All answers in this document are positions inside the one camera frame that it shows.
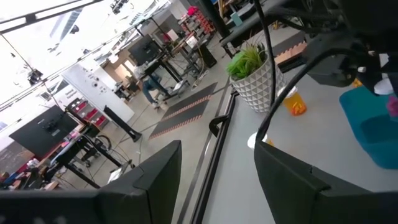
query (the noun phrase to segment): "floor mat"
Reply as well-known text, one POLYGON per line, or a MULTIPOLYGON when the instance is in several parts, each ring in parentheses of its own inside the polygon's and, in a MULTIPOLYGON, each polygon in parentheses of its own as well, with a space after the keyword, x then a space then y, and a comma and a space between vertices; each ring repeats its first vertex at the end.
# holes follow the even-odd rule
POLYGON ((159 121, 149 139, 161 136, 201 118, 217 83, 200 90, 188 98, 171 106, 159 121))

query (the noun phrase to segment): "floor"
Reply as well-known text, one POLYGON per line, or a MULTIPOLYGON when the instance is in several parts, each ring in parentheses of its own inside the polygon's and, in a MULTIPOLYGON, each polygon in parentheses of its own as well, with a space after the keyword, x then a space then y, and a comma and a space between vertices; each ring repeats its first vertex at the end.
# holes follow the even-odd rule
MULTIPOLYGON (((276 45, 284 39, 294 35, 297 31, 285 28, 271 32, 272 44, 276 45)), ((172 223, 189 223, 192 215, 198 191, 201 186, 201 181, 204 177, 208 161, 215 145, 215 137, 213 137, 208 129, 208 123, 219 114, 223 114, 228 101, 231 87, 228 86, 228 76, 225 72, 225 67, 230 61, 227 55, 224 55, 224 50, 218 44, 219 37, 215 37, 208 44, 208 48, 217 59, 218 63, 209 69, 206 76, 203 77, 198 86, 192 91, 187 89, 182 95, 184 99, 193 93, 216 83, 216 88, 213 96, 210 98, 207 107, 202 117, 190 124, 182 126, 171 132, 163 134, 154 139, 148 140, 155 125, 163 117, 168 106, 172 106, 178 102, 179 98, 173 98, 168 101, 168 105, 162 105, 159 110, 154 110, 142 93, 135 96, 130 102, 129 106, 135 112, 135 115, 128 121, 128 124, 142 133, 142 138, 138 142, 133 142, 126 136, 126 133, 118 128, 113 123, 107 124, 103 129, 103 134, 111 138, 114 151, 112 156, 123 160, 122 156, 126 159, 132 159, 133 163, 139 164, 146 160, 148 157, 162 149, 171 140, 180 139, 182 141, 182 173, 180 188, 178 192, 177 201, 175 204, 175 211, 172 223), (192 180, 197 180, 196 185, 191 186, 192 180)), ((253 36, 249 42, 264 41, 264 34, 258 33, 253 36)), ((175 60, 176 67, 183 66, 184 61, 182 58, 175 60)), ((157 71, 163 76, 162 83, 165 86, 174 85, 173 79, 162 70, 157 71)), ((116 168, 114 164, 106 160, 103 156, 94 159, 90 168, 85 168, 84 172, 100 186, 105 185, 109 178, 109 172, 116 168)), ((62 184, 69 189, 92 189, 84 181, 79 179, 74 174, 67 172, 63 175, 62 184)))

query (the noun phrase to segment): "gray floor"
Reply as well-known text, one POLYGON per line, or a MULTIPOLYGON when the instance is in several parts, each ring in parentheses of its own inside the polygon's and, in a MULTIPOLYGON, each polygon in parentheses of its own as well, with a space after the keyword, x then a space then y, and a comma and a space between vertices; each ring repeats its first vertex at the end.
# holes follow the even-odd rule
MULTIPOLYGON (((294 35, 296 32, 296 30, 289 28, 272 31, 271 37, 273 45, 294 35)), ((254 42, 255 40, 264 41, 264 34, 259 33, 255 35, 250 42, 254 42)), ((182 95, 182 98, 186 98, 214 82, 217 82, 215 90, 219 90, 226 86, 228 76, 225 72, 225 66, 230 59, 228 56, 222 57, 224 55, 224 50, 218 45, 217 37, 209 43, 208 48, 215 56, 218 63, 213 68, 209 69, 208 74, 194 91, 187 90, 182 95)), ((179 58, 175 61, 175 64, 183 67, 185 62, 183 59, 179 58)), ((159 70, 159 73, 164 76, 162 82, 166 86, 174 84, 174 81, 170 79, 164 71, 159 70)), ((299 118, 292 118, 286 111, 282 110, 282 108, 278 111, 272 122, 272 128, 269 133, 275 145, 292 153, 299 159, 311 162, 313 165, 333 175, 358 184, 366 189, 398 189, 397 172, 393 170, 382 170, 370 160, 354 140, 348 123, 343 118, 343 112, 340 107, 332 106, 338 103, 338 95, 349 88, 342 89, 320 86, 308 77, 303 83, 299 83, 298 88, 308 105, 308 111, 299 118), (321 136, 320 133, 317 132, 301 131, 307 129, 310 125, 316 125, 317 128, 321 128, 326 132, 326 135, 321 136)), ((135 164, 139 164, 146 160, 173 139, 180 139, 182 141, 182 173, 172 223, 177 223, 178 221, 178 223, 189 223, 216 141, 209 133, 208 123, 215 117, 217 112, 220 114, 224 113, 229 93, 230 87, 226 91, 215 93, 209 100, 206 110, 199 120, 151 139, 150 141, 148 140, 149 135, 155 128, 155 124, 163 117, 167 108, 165 105, 162 105, 161 110, 152 109, 148 101, 144 98, 144 95, 140 93, 129 102, 129 106, 134 110, 135 115, 128 123, 135 130, 143 133, 142 140, 133 143, 131 139, 126 137, 122 129, 112 123, 109 123, 103 130, 103 132, 112 139, 113 147, 116 151, 113 152, 112 155, 118 158, 118 156, 120 157, 118 153, 120 153, 124 157, 132 159, 135 164), (200 159, 203 159, 203 164, 201 167, 198 167, 198 161, 200 159), (199 170, 199 173, 196 173, 198 182, 193 189, 192 199, 186 204, 186 210, 183 211, 185 216, 180 218, 180 213, 196 170, 199 170)), ((179 100, 178 98, 169 100, 168 106, 173 105, 179 100)), ((261 119, 263 115, 257 114, 256 116, 257 119, 261 119)), ((259 124, 254 122, 251 125, 251 130, 245 132, 247 136, 242 135, 240 137, 241 139, 238 140, 246 142, 250 134, 258 128, 257 125, 259 124)), ((241 150, 244 150, 245 153, 252 153, 248 148, 241 150)), ((109 171, 114 168, 116 168, 114 164, 100 157, 93 161, 93 165, 89 169, 85 168, 85 174, 88 176, 92 175, 97 184, 105 185, 109 178, 109 171)), ((92 189, 92 187, 87 185, 84 181, 69 172, 63 176, 63 179, 67 180, 78 189, 92 189)))

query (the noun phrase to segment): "green plant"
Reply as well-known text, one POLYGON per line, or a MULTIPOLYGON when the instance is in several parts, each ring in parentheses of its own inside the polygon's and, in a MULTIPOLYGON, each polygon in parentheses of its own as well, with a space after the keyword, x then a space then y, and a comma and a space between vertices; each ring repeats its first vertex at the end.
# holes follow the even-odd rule
POLYGON ((226 71, 233 80, 248 77, 266 61, 267 54, 264 44, 248 44, 246 49, 236 54, 227 65, 226 71))

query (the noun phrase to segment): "blue container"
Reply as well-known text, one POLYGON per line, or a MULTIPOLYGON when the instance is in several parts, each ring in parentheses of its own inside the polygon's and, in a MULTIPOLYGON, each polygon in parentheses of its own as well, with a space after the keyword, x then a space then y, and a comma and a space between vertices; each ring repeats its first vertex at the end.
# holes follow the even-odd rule
POLYGON ((388 96, 374 96, 365 87, 340 96, 355 138, 372 160, 385 169, 398 169, 398 122, 386 108, 388 96))

